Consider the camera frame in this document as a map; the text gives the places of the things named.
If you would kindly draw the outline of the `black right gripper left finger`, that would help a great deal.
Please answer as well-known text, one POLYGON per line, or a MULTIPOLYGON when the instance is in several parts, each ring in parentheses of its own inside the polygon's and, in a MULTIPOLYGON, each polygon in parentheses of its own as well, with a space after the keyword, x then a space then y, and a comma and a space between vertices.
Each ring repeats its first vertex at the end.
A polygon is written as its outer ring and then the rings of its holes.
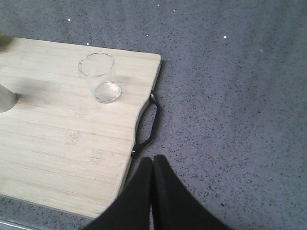
POLYGON ((85 230, 148 230, 153 162, 142 158, 128 185, 85 230))

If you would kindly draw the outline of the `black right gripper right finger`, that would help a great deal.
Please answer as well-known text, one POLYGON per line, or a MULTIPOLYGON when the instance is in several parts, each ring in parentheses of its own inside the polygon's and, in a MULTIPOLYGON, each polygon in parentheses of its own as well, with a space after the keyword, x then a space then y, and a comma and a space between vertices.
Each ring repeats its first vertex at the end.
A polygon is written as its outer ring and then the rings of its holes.
POLYGON ((182 184, 164 155, 153 158, 152 209, 155 230, 229 230, 182 184))

